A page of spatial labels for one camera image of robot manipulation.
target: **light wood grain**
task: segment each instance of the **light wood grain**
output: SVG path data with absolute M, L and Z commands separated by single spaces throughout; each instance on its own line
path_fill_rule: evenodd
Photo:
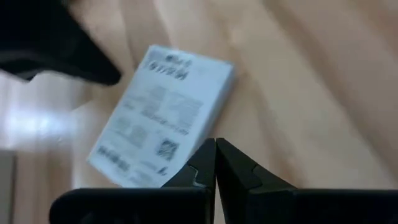
M 123 78 L 104 87 L 53 72 L 30 83 L 0 74 L 0 147 L 17 152 L 14 223 L 46 223 L 52 201 L 69 189 L 118 187 L 86 157 L 151 44 L 236 65 L 211 136 L 283 179 L 297 187 L 397 188 L 396 8 L 369 4 L 72 1 L 73 16 Z M 219 199 L 215 220 L 223 223 Z

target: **barcode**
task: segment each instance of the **barcode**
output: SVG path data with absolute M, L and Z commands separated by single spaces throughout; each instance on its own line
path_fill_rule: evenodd
M 122 160 L 117 152 L 107 149 L 104 146 L 100 146 L 97 152 L 99 155 L 108 158 L 109 161 L 116 164 L 122 171 L 127 172 L 129 170 L 130 165 L 126 161 Z
M 178 145 L 179 144 L 176 142 L 173 142 L 169 139 L 164 139 L 162 144 L 160 144 L 159 148 L 157 149 L 156 155 L 167 161 L 171 161 L 178 149 Z

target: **black plastic object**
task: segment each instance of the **black plastic object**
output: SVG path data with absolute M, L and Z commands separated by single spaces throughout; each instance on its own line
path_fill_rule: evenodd
M 206 140 L 160 189 L 67 193 L 50 223 L 213 223 L 215 174 L 226 224 L 398 223 L 396 190 L 297 189 L 225 139 Z
M 207 140 L 173 179 L 159 189 L 78 189 L 58 198 L 51 224 L 212 224 L 215 140 Z M 201 161 L 206 159 L 206 166 Z
M 104 85 L 121 77 L 59 0 L 0 0 L 0 69 L 25 80 L 43 70 Z
M 227 224 L 398 223 L 396 190 L 296 189 L 217 139 L 216 175 Z

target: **white booklet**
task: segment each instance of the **white booklet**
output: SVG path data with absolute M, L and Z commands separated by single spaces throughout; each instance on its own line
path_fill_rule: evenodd
M 208 136 L 233 65 L 150 46 L 88 162 L 122 187 L 161 187 Z

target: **wooden surface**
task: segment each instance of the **wooden surface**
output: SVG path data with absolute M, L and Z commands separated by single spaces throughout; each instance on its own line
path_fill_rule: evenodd
M 74 0 L 123 71 L 112 87 L 0 75 L 0 147 L 17 152 L 14 223 L 46 223 L 150 44 L 226 59 L 238 79 L 212 136 L 297 187 L 397 188 L 398 4 L 371 0 Z M 219 201 L 216 223 L 223 223 Z
M 0 223 L 11 224 L 15 152 L 0 150 Z

